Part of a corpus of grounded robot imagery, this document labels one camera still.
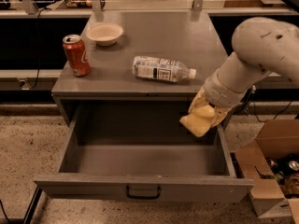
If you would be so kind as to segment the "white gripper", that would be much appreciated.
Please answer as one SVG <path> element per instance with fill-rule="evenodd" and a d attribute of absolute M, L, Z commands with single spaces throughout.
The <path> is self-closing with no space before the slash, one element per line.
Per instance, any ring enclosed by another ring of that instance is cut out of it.
<path fill-rule="evenodd" d="M 224 121 L 231 108 L 237 106 L 247 92 L 247 88 L 243 91 L 236 91 L 224 85 L 215 71 L 208 77 L 203 88 L 193 98 L 188 109 L 192 113 L 196 108 L 201 108 L 209 103 L 213 104 L 214 117 L 211 121 L 211 127 L 216 127 Z"/>

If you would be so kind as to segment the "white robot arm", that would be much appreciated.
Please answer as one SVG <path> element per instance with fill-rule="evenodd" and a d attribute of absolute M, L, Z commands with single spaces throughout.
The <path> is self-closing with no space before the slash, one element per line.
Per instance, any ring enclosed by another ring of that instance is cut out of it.
<path fill-rule="evenodd" d="M 221 123 L 247 89 L 275 72 L 299 83 L 298 28 L 265 17 L 241 22 L 232 36 L 233 53 L 208 77 L 180 122 L 201 135 Z"/>

